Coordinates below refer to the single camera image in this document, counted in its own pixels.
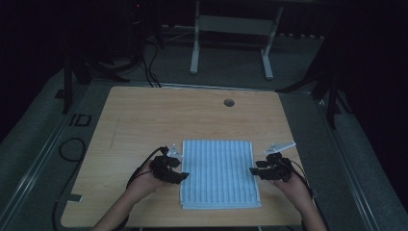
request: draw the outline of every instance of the black robotic gripper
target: black robotic gripper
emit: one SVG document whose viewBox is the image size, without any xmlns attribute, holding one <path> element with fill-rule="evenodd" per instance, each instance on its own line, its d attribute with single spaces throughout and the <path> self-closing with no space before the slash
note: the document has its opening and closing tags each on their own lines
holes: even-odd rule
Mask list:
<svg viewBox="0 0 408 231">
<path fill-rule="evenodd" d="M 266 161 L 257 161 L 257 167 L 250 167 L 252 175 L 259 175 L 262 180 L 282 180 L 288 182 L 291 179 L 293 166 L 288 158 L 282 157 L 280 152 L 267 155 Z"/>
<path fill-rule="evenodd" d="M 187 172 L 178 173 L 172 170 L 173 167 L 178 167 L 181 164 L 181 162 L 177 158 L 167 156 L 168 147 L 166 146 L 160 147 L 158 150 L 160 150 L 163 155 L 156 156 L 153 159 L 153 161 L 150 162 L 149 165 L 154 177 L 161 181 L 168 182 L 171 184 L 180 184 L 181 181 L 185 180 L 189 176 L 189 174 Z M 132 181 L 136 177 L 138 177 L 139 174 L 142 174 L 142 172 L 140 172 L 140 169 L 142 167 L 143 165 L 138 167 L 136 171 L 132 174 L 126 185 L 126 188 L 129 187 Z"/>
</svg>

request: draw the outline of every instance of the black cable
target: black cable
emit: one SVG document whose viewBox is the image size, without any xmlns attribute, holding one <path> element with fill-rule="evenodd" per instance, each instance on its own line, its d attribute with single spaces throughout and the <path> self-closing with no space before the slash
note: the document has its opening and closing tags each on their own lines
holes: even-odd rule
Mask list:
<svg viewBox="0 0 408 231">
<path fill-rule="evenodd" d="M 146 160 L 144 160 L 144 162 L 140 165 L 140 168 L 142 168 L 153 156 L 154 154 L 156 154 L 158 151 L 160 151 L 162 149 L 162 147 L 158 147 L 156 148 L 156 150 L 154 150 L 148 157 Z"/>
<path fill-rule="evenodd" d="M 144 175 L 144 174 L 149 173 L 149 172 L 151 172 L 151 171 L 153 171 L 153 170 L 148 170 L 148 171 L 142 172 L 141 174 L 138 174 L 138 175 L 135 177 L 135 179 L 138 178 L 138 177 L 140 177 L 141 175 Z"/>
<path fill-rule="evenodd" d="M 152 82 L 150 81 L 150 77 L 148 75 L 147 64 L 146 64 L 146 60 L 144 59 L 144 57 L 141 57 L 141 61 L 143 62 L 143 65 L 144 65 L 144 74 L 146 75 L 146 80 L 149 83 L 150 87 L 154 88 L 152 85 Z"/>
<path fill-rule="evenodd" d="M 81 158 L 78 159 L 78 160 L 69 159 L 69 158 L 65 157 L 65 155 L 64 155 L 63 152 L 62 152 L 63 146 L 64 146 L 66 143 L 70 142 L 70 141 L 79 141 L 79 142 L 81 143 L 81 145 L 82 145 Z M 52 226 L 53 226 L 53 228 L 54 228 L 55 231 L 58 230 L 58 228 L 57 228 L 57 221 L 56 221 L 57 207 L 58 207 L 58 205 L 59 205 L 59 203 L 60 203 L 61 198 L 63 197 L 63 194 L 64 194 L 64 192 L 65 192 L 65 190 L 66 190 L 66 187 L 68 186 L 68 184 L 69 184 L 69 182 L 71 181 L 72 177 L 73 177 L 73 176 L 75 175 L 75 173 L 78 171 L 78 169 L 79 169 L 81 163 L 84 161 L 85 154 L 86 154 L 86 152 L 87 152 L 87 146 L 85 145 L 85 142 L 82 141 L 81 139 L 79 139 L 79 138 L 71 138 L 71 139 L 68 139 L 68 140 L 64 141 L 64 142 L 60 145 L 60 148 L 58 149 L 58 151 L 59 151 L 60 156 L 61 156 L 64 160 L 66 160 L 66 161 L 68 161 L 68 162 L 76 162 L 77 165 L 76 165 L 75 169 L 72 171 L 72 173 L 71 173 L 71 175 L 69 176 L 68 180 L 65 182 L 63 188 L 61 189 L 61 192 L 60 192 L 60 195 L 59 195 L 58 199 L 57 199 L 57 200 L 55 201 L 55 203 L 54 203 L 54 207 L 53 207 L 53 210 L 52 210 Z"/>
<path fill-rule="evenodd" d="M 159 80 L 157 79 L 157 76 L 152 72 L 153 61 L 156 59 L 157 53 L 159 52 L 159 48 L 157 47 L 157 45 L 155 43 L 153 43 L 151 41 L 147 41 L 146 43 L 154 46 L 154 48 L 155 48 L 155 53 L 154 53 L 153 58 L 152 58 L 152 60 L 150 61 L 150 64 L 149 64 L 149 69 L 148 69 L 149 75 L 154 80 L 154 82 L 157 83 L 158 87 L 161 88 L 162 86 L 160 85 Z"/>
<path fill-rule="evenodd" d="M 303 173 L 303 178 L 305 178 L 306 183 L 308 183 L 308 185 L 309 185 L 309 182 L 307 181 L 306 173 L 305 173 L 305 171 L 303 170 L 303 168 L 302 168 L 298 163 L 296 163 L 296 162 L 294 162 L 294 161 L 291 161 L 291 163 L 294 163 L 295 165 L 297 165 L 297 167 L 299 167 L 299 169 L 300 169 L 300 170 L 302 171 L 302 173 Z"/>
</svg>

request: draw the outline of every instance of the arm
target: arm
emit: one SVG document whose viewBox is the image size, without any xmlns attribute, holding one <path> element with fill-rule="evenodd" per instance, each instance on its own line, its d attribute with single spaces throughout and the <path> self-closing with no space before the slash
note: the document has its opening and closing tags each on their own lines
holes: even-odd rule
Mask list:
<svg viewBox="0 0 408 231">
<path fill-rule="evenodd" d="M 146 163 L 137 177 L 112 205 L 106 214 L 93 226 L 93 231 L 113 230 L 130 214 L 136 203 L 147 197 L 166 183 L 154 178 L 150 170 L 150 163 Z"/>
<path fill-rule="evenodd" d="M 295 209 L 300 213 L 307 230 L 327 230 L 306 186 L 296 174 L 292 174 L 287 183 L 283 181 L 270 181 L 270 183 L 279 188 L 291 201 Z"/>
</svg>

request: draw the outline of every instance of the dark background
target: dark background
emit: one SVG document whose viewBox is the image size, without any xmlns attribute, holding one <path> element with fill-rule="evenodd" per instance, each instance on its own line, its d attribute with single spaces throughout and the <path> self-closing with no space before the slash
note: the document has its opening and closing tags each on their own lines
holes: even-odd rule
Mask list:
<svg viewBox="0 0 408 231">
<path fill-rule="evenodd" d="M 327 36 L 328 49 L 333 49 L 333 54 L 339 43 L 344 47 L 341 88 L 407 209 L 408 167 L 404 144 L 408 143 L 405 134 L 408 130 L 405 109 L 408 106 L 408 3 L 367 2 L 359 9 L 291 4 L 282 15 L 278 31 L 294 33 L 296 37 Z M 129 34 L 126 4 L 123 0 L 1 1 L 1 140 L 46 81 L 61 70 L 69 51 L 89 54 L 98 61 L 108 61 L 110 56 L 129 56 L 129 42 L 134 41 L 135 34 Z M 242 7 L 229 4 L 223 10 L 229 9 L 230 14 Z M 262 9 L 262 5 L 254 6 L 247 13 L 268 17 L 267 13 L 259 14 Z M 164 24 L 192 25 L 194 3 L 164 1 L 161 12 Z"/>
</svg>

